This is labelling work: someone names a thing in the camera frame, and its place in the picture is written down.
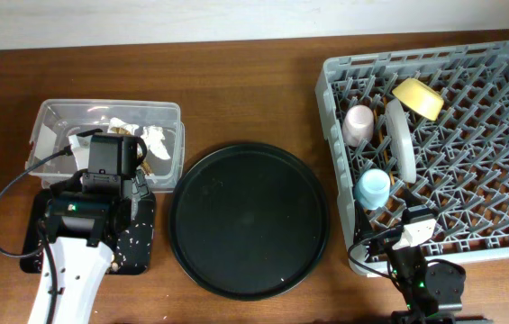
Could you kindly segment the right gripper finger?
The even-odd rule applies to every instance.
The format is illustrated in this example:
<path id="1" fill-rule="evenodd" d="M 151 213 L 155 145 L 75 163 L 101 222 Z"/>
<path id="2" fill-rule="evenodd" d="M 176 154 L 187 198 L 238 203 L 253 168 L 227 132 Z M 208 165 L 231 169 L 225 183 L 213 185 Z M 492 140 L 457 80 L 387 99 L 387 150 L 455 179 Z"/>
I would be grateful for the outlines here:
<path id="1" fill-rule="evenodd" d="M 403 199 L 408 208 L 413 208 L 421 204 L 421 201 L 409 189 L 404 190 Z"/>
<path id="2" fill-rule="evenodd" d="M 370 225 L 367 212 L 362 204 L 358 201 L 354 201 L 355 210 L 355 238 L 366 239 L 370 238 L 373 234 L 372 226 Z"/>

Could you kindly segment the wooden chopstick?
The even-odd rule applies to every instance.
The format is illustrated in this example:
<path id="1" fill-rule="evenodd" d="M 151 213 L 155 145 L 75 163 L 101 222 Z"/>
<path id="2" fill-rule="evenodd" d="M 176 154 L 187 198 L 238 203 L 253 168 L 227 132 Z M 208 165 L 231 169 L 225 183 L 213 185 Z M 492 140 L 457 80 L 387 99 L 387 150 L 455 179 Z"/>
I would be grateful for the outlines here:
<path id="1" fill-rule="evenodd" d="M 377 139 L 377 143 L 381 144 L 382 140 L 383 140 L 383 136 L 382 136 L 381 130 L 379 128 L 379 123 L 378 123 L 379 122 L 379 118 L 378 118 L 377 109 L 374 108 L 372 110 L 372 112 L 373 112 L 373 116 L 374 116 L 374 130 L 373 130 L 373 133 L 374 133 L 374 136 Z"/>
<path id="2" fill-rule="evenodd" d="M 386 109 L 387 99 L 386 99 L 385 96 L 383 96 L 383 104 L 384 104 L 384 108 Z M 386 172 L 388 173 L 389 178 L 390 178 L 390 184 L 391 184 L 391 186 L 395 185 L 395 178 L 394 178 L 394 174 L 393 174 L 393 171 L 392 171 L 392 168 L 394 167 L 394 165 L 392 165 L 392 166 L 390 165 L 390 156 L 389 156 L 389 153 L 388 153 L 388 148 L 385 148 L 384 158 L 385 158 L 385 161 L 386 161 Z"/>

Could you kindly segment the light blue plastic cup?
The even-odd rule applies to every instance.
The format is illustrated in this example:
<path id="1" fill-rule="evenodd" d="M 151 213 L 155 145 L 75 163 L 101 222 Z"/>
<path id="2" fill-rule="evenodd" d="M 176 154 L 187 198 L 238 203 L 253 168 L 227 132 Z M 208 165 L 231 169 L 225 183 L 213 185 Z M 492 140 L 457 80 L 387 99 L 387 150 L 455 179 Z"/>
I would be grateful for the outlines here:
<path id="1" fill-rule="evenodd" d="M 354 188 L 354 197 L 368 210 L 376 210 L 389 199 L 390 177 L 381 169 L 369 169 L 358 180 Z"/>

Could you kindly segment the grey round plate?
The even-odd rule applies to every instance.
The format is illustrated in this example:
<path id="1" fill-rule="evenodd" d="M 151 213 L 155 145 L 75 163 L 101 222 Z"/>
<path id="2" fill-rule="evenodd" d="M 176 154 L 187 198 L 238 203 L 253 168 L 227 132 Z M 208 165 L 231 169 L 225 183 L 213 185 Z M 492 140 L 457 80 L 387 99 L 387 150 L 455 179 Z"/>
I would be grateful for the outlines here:
<path id="1" fill-rule="evenodd" d="M 398 99 L 391 100 L 385 109 L 386 129 L 391 139 L 390 150 L 396 158 L 399 177 L 408 184 L 416 181 L 416 162 L 411 132 L 404 108 Z"/>

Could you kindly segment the pink plastic cup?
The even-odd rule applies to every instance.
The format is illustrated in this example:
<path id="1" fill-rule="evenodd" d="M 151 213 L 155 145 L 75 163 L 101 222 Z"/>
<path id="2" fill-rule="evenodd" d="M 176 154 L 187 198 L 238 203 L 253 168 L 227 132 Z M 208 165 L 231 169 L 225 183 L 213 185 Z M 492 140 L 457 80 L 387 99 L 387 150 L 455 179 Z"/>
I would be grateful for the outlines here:
<path id="1" fill-rule="evenodd" d="M 374 131 L 374 114 L 365 105 L 349 108 L 342 122 L 342 137 L 351 147 L 357 147 L 362 140 L 371 141 Z"/>

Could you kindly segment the yellow bowl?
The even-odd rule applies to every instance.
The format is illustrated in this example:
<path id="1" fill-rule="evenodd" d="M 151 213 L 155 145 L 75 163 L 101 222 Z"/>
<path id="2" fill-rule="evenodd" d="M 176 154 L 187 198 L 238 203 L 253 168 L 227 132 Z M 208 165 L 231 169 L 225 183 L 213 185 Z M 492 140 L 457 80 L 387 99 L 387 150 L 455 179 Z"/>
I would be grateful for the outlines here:
<path id="1" fill-rule="evenodd" d="M 407 78 L 392 90 L 392 94 L 415 113 L 433 122 L 444 105 L 437 92 L 415 78 Z"/>

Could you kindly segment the white paper napkin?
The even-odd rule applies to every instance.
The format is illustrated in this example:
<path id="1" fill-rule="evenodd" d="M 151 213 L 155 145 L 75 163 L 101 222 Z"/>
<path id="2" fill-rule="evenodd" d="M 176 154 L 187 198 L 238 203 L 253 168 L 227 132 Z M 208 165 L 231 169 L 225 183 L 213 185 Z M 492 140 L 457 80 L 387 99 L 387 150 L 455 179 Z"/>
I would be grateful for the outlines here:
<path id="1" fill-rule="evenodd" d="M 138 124 L 127 123 L 119 118 L 113 117 L 109 121 L 109 133 L 122 135 L 140 136 L 147 149 L 158 159 L 170 160 L 165 145 L 166 136 L 162 127 L 159 126 L 140 126 Z"/>

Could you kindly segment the gold brown snack wrapper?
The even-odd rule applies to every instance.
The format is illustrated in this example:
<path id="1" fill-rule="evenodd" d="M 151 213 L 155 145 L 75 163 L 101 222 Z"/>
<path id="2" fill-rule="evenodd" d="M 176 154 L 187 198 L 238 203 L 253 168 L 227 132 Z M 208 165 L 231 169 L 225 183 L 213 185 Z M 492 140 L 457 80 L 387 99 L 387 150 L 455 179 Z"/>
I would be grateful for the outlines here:
<path id="1" fill-rule="evenodd" d="M 126 130 L 124 128 L 120 128 L 120 127 L 113 127 L 113 131 L 117 134 L 121 134 L 121 135 L 132 135 L 132 133 L 129 131 L 129 130 Z M 143 160 L 142 163 L 141 163 L 141 169 L 143 170 L 143 173 L 146 175 L 146 176 L 149 176 L 152 171 L 151 171 L 151 168 L 150 168 L 150 165 L 147 163 L 146 160 Z"/>

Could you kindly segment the food scraps and rice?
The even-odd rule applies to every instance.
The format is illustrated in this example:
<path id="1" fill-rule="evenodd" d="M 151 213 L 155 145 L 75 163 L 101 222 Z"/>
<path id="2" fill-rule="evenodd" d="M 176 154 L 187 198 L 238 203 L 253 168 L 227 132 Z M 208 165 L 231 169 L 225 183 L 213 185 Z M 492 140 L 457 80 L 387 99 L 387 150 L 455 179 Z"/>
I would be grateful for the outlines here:
<path id="1" fill-rule="evenodd" d="M 104 243 L 113 251 L 110 275 L 141 275 L 150 267 L 156 202 L 137 202 L 134 218 L 131 207 L 130 201 L 119 202 L 106 222 Z"/>

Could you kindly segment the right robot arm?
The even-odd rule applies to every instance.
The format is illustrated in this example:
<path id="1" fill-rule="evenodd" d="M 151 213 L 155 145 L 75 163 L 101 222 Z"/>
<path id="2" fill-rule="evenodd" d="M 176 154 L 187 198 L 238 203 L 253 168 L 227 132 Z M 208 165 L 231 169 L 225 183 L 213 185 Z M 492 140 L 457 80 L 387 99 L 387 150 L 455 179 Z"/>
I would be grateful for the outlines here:
<path id="1" fill-rule="evenodd" d="M 350 256 L 350 262 L 372 274 L 390 280 L 402 294 L 406 310 L 394 311 L 392 323 L 454 323 L 453 313 L 462 309 L 466 271 L 444 259 L 428 260 L 421 244 L 429 240 L 436 227 L 438 214 L 411 192 L 405 193 L 405 209 L 394 226 L 375 232 L 365 208 L 354 202 L 358 225 L 357 241 L 348 248 L 365 248 L 370 255 L 386 256 L 384 273 Z"/>

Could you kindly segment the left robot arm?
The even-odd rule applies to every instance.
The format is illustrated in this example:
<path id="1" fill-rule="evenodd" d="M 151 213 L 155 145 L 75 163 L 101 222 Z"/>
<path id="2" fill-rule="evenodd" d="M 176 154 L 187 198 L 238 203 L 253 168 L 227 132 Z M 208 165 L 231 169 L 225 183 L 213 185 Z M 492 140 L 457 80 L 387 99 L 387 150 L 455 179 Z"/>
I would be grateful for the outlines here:
<path id="1" fill-rule="evenodd" d="M 140 137 L 93 134 L 85 169 L 51 187 L 38 229 L 43 262 L 31 323 L 87 323 L 121 235 L 147 227 L 156 198 L 141 165 L 148 150 Z"/>

